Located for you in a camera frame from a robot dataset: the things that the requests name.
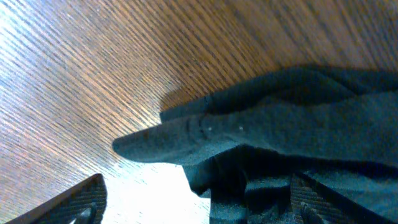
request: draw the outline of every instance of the brown wood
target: brown wood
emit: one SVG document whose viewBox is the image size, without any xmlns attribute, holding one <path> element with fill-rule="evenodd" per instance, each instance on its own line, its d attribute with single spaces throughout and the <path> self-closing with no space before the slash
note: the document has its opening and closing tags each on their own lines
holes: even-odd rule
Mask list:
<svg viewBox="0 0 398 224">
<path fill-rule="evenodd" d="M 104 223 L 207 223 L 180 167 L 112 140 L 282 67 L 398 71 L 397 33 L 397 0 L 3 0 L 0 222 L 100 172 Z"/>
</svg>

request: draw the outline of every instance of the wooden surface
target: wooden surface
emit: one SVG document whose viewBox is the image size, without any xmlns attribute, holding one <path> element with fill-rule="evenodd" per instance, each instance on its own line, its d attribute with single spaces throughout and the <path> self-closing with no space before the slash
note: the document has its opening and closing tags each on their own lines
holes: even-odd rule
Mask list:
<svg viewBox="0 0 398 224">
<path fill-rule="evenodd" d="M 103 223 L 208 223 L 181 167 L 112 140 L 282 67 L 397 71 L 397 33 L 397 0 L 2 0 L 0 223 L 97 172 Z"/>
</svg>

